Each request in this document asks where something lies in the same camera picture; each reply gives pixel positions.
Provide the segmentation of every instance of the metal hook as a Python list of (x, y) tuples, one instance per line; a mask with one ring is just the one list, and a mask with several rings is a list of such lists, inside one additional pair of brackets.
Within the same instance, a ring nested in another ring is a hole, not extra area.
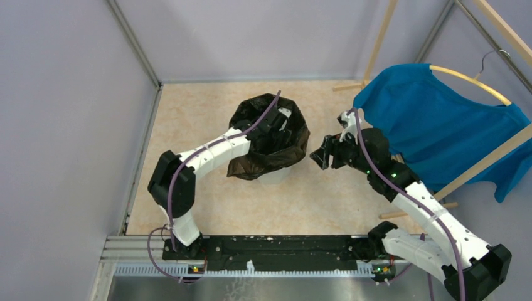
[(475, 80), (477, 80), (477, 79), (479, 78), (479, 76), (481, 75), (481, 73), (484, 71), (484, 59), (486, 59), (486, 57), (487, 57), (488, 54), (493, 53), (493, 52), (501, 52), (501, 53), (504, 53), (509, 59), (511, 59), (510, 54), (509, 54), (506, 50), (502, 50), (502, 49), (492, 50), (492, 51), (486, 53), (486, 54), (482, 57), (482, 69), (481, 69), (481, 71), (475, 76)]

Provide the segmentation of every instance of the floor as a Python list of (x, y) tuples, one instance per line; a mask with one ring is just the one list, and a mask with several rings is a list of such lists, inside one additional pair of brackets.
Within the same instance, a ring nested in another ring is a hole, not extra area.
[[(357, 90), (333, 92), (349, 81), (239, 82), (165, 85), (144, 161), (127, 234), (148, 234), (167, 223), (147, 192), (159, 156), (171, 149), (188, 151), (224, 133), (238, 104), (263, 93), (292, 99), (311, 131), (307, 156), (281, 184), (227, 178), (227, 164), (196, 183), (193, 215), (206, 235), (364, 234), (378, 225), (378, 215), (396, 211), (374, 192), (366, 175), (354, 169), (326, 171), (309, 159), (327, 134), (341, 131), (336, 117), (351, 108)], [(411, 233), (421, 230), (409, 217), (392, 222)]]

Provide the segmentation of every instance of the blue t-shirt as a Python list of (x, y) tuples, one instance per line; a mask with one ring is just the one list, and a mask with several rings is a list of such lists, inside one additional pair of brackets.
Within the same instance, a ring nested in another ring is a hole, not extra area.
[[(488, 106), (460, 96), (438, 80), (428, 64), (389, 67), (353, 101), (381, 129), (392, 154), (434, 191), (441, 190), (495, 148), (530, 124), (516, 105)], [(504, 197), (532, 166), (527, 141), (468, 183), (491, 181)]]

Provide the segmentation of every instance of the wall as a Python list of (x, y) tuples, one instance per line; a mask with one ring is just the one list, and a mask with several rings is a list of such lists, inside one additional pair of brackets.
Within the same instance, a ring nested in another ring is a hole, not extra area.
[[(362, 78), (388, 0), (118, 0), (164, 82)], [(445, 1), (399, 1), (374, 74), (408, 63)]]
[[(532, 68), (506, 43), (490, 22), (478, 11), (472, 1), (464, 1), (467, 7), (492, 34), (502, 48), (510, 52), (521, 71), (532, 80)], [(530, 27), (532, 21), (528, 12), (532, 3), (527, 0), (488, 1), (514, 30), (532, 45)], [(473, 27), (462, 11), (456, 8), (445, 23), (442, 33), (429, 53), (426, 61), (434, 65), (446, 66), (474, 76), (481, 69), (481, 58), (492, 48)], [(440, 79), (464, 96), (481, 103), (500, 103), (489, 94), (470, 83), (438, 73)], [(480, 80), (500, 91), (521, 107), (532, 119), (532, 95), (508, 69), (506, 64), (493, 53), (485, 60), (485, 71)], [(506, 197), (502, 204), (495, 201), (495, 185), (480, 182), (462, 186), (448, 197), (448, 201), (460, 203), (455, 215), (475, 234), (493, 245), (502, 243), (513, 254), (510, 271), (504, 283), (495, 292), (498, 300), (528, 300), (528, 271), (532, 269), (529, 260), (532, 251), (532, 234), (529, 213), (532, 212), (532, 172), (527, 173), (521, 182)]]
[(105, 1), (1, 7), (0, 300), (87, 300), (155, 89)]

